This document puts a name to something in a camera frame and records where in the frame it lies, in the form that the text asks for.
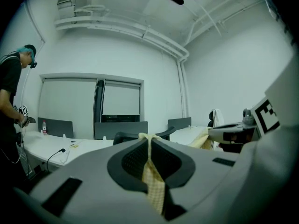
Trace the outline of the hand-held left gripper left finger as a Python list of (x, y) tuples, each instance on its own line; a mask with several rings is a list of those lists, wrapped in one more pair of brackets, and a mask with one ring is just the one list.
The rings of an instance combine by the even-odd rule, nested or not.
[(44, 203), (68, 178), (82, 181), (61, 214), (71, 224), (162, 224), (145, 193), (124, 190), (107, 171), (109, 159), (136, 140), (88, 152), (41, 180), (30, 192)]

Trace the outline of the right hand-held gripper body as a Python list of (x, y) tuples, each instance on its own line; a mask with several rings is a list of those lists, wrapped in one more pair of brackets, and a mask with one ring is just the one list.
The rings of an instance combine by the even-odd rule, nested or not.
[(245, 144), (281, 127), (299, 125), (299, 58), (286, 68), (266, 90), (265, 98), (250, 110), (240, 131), (223, 133), (222, 143)]

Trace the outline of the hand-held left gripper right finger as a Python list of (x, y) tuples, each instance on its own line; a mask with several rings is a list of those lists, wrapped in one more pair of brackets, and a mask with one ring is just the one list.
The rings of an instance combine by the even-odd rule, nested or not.
[(151, 160), (165, 184), (164, 209), (191, 210), (224, 180), (237, 158), (234, 153), (153, 139)]

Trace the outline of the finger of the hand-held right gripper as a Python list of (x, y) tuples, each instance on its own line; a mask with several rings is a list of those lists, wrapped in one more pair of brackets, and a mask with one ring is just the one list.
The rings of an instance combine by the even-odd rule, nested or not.
[(242, 122), (213, 127), (208, 130), (210, 140), (223, 143), (236, 143), (237, 135), (243, 132)]

